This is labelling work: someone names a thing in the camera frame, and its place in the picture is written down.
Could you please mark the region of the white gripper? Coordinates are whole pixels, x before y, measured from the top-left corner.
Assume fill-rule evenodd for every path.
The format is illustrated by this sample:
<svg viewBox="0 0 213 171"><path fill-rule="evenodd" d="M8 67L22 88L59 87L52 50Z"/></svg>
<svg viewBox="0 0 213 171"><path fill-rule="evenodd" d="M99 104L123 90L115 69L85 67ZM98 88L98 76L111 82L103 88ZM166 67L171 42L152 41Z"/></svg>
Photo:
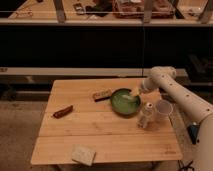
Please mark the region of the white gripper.
<svg viewBox="0 0 213 171"><path fill-rule="evenodd" d="M152 82L152 80L150 78L144 78L142 81L141 81L141 84L138 87L135 87L133 88L131 91L130 91L130 96L132 98L138 96L141 93L150 93L154 90L154 83Z"/></svg>

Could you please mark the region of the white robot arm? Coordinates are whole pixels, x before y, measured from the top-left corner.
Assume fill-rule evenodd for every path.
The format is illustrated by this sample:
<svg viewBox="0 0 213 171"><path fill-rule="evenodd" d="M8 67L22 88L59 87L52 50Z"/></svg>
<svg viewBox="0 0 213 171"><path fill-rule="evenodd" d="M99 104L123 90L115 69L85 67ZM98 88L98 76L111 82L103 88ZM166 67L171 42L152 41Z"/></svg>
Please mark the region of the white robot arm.
<svg viewBox="0 0 213 171"><path fill-rule="evenodd" d="M157 88L167 92L182 110L200 125L199 142L194 157L195 171L213 171L213 104L177 83L175 78L174 67L155 66L149 70L149 75L132 89L131 95L151 93Z"/></svg>

